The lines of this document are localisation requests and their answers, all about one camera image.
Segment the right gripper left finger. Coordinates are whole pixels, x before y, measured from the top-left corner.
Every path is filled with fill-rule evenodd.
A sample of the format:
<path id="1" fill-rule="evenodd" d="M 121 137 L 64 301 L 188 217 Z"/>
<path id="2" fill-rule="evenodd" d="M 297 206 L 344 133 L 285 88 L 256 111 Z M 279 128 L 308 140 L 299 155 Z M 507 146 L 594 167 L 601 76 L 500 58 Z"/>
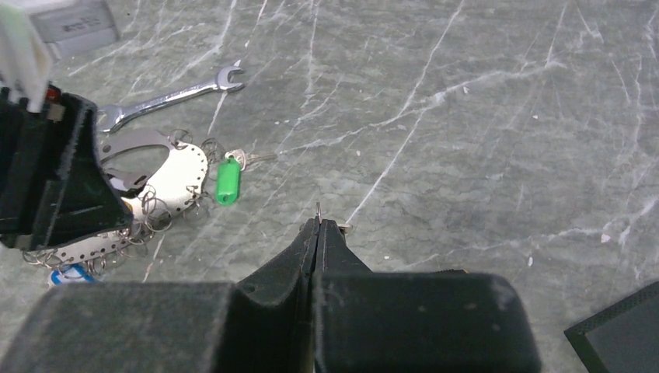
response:
<path id="1" fill-rule="evenodd" d="M 314 371 L 312 278 L 319 231 L 319 219 L 309 219 L 286 249 L 239 282 L 249 300 L 247 370 Z"/>

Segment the metal key organizer plate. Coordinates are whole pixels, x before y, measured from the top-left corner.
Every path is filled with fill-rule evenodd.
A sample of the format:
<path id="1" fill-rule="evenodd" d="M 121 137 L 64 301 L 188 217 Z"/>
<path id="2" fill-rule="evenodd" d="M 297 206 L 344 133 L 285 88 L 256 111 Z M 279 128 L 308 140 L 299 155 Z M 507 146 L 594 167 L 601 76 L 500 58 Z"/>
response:
<path id="1" fill-rule="evenodd" d="M 142 128 L 103 142 L 100 160 L 107 162 L 118 155 L 154 147 L 165 148 L 168 153 L 153 173 L 105 170 L 111 186 L 119 191 L 132 214 L 130 225 L 60 248 L 23 253 L 23 260 L 51 272 L 77 263 L 92 276 L 99 268 L 105 268 L 108 260 L 126 256 L 130 247 L 146 249 L 152 237 L 170 229 L 176 217 L 199 214 L 201 200 L 207 196 L 204 182 L 211 167 L 223 156 L 223 147 L 214 138 L 195 145 L 185 130 L 163 134 Z"/>

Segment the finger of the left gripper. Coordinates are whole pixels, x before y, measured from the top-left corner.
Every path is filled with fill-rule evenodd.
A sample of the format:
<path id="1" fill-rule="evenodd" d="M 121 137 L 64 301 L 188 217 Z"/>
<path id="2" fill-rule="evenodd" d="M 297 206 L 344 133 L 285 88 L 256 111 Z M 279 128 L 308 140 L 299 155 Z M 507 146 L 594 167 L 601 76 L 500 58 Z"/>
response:
<path id="1" fill-rule="evenodd" d="M 96 105 L 51 87 L 39 113 L 1 90 L 1 243 L 38 251 L 126 228 L 133 214 L 103 172 Z"/>

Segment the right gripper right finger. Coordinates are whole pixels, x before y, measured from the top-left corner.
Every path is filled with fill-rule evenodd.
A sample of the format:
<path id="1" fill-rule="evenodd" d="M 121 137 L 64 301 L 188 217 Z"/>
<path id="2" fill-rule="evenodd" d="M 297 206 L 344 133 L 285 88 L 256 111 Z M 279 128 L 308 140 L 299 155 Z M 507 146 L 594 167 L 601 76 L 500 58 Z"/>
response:
<path id="1" fill-rule="evenodd" d="M 344 230 L 333 220 L 317 221 L 314 251 L 314 369 L 356 372 L 359 353 L 355 324 L 359 281 L 372 271 L 347 245 Z"/>

